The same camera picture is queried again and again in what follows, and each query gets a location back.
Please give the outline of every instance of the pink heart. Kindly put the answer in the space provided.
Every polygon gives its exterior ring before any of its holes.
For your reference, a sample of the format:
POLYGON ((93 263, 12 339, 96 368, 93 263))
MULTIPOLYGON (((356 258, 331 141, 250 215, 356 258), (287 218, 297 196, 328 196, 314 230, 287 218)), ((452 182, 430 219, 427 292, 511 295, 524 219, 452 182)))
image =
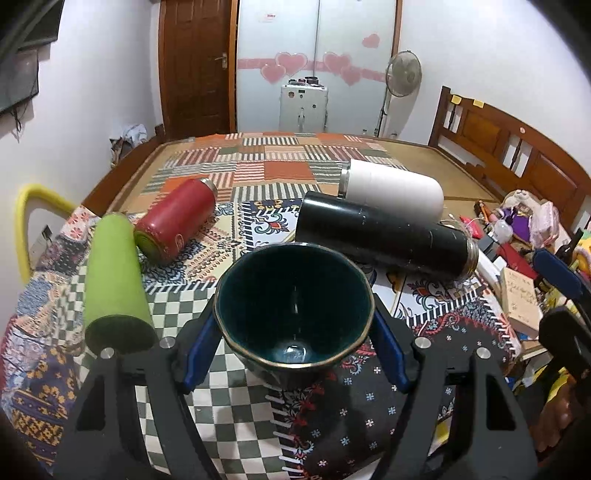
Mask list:
POLYGON ((261 68, 262 77, 269 83, 277 83, 285 76, 283 65, 265 65, 261 68))
POLYGON ((379 46, 379 35, 377 33, 372 33, 369 37, 365 37, 361 44, 365 48, 378 48, 379 46))
POLYGON ((341 70, 351 65, 351 57, 346 53, 339 56, 330 51, 324 54, 324 65, 329 72, 340 75, 341 70))
POLYGON ((358 67, 349 66, 341 70, 340 76, 347 85, 352 86, 361 80, 361 69, 358 67))
POLYGON ((291 77, 298 73, 308 63, 308 57, 303 53, 280 52, 275 56, 278 65, 285 67, 285 71, 291 77))

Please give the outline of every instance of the dark green ceramic cup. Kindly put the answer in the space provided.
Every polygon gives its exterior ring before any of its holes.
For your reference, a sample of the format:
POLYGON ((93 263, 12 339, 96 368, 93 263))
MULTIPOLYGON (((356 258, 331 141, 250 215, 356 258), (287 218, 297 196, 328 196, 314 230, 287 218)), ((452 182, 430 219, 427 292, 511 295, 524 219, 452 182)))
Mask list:
POLYGON ((277 244, 244 255, 224 273, 214 310, 247 368, 297 388, 363 343, 374 297, 344 255, 315 244, 277 244))

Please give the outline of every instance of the door handle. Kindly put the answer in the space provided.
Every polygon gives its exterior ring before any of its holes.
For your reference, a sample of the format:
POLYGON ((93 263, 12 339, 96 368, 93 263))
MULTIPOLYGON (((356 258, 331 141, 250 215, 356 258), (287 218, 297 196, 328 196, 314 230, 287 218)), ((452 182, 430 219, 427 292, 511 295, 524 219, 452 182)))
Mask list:
POLYGON ((226 52, 222 53, 221 57, 217 57, 214 60, 221 60, 222 61, 222 68, 224 70, 228 69, 228 54, 226 52))

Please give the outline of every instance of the red water bottle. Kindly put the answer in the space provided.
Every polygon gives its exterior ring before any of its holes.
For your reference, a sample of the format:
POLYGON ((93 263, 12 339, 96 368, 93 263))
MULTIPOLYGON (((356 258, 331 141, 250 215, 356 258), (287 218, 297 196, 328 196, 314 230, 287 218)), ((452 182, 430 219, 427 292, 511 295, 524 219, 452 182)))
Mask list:
POLYGON ((211 180, 186 180, 135 225, 135 244, 151 262, 170 263, 213 213, 216 198, 211 180))

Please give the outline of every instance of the television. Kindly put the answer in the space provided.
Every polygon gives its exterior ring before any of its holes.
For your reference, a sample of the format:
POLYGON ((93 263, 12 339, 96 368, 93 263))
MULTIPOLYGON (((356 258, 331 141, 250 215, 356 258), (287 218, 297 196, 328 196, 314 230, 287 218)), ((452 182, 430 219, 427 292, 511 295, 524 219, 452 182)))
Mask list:
POLYGON ((57 40, 64 0, 14 0, 0 16, 0 115, 39 92, 37 48, 57 40))
POLYGON ((37 50, 20 51, 0 69, 0 115, 14 112, 39 93, 37 50))
POLYGON ((61 11, 64 8, 64 1, 59 0, 49 11, 43 15, 39 23, 33 27, 25 40, 21 43, 19 50, 42 47, 57 40, 60 30, 61 11))

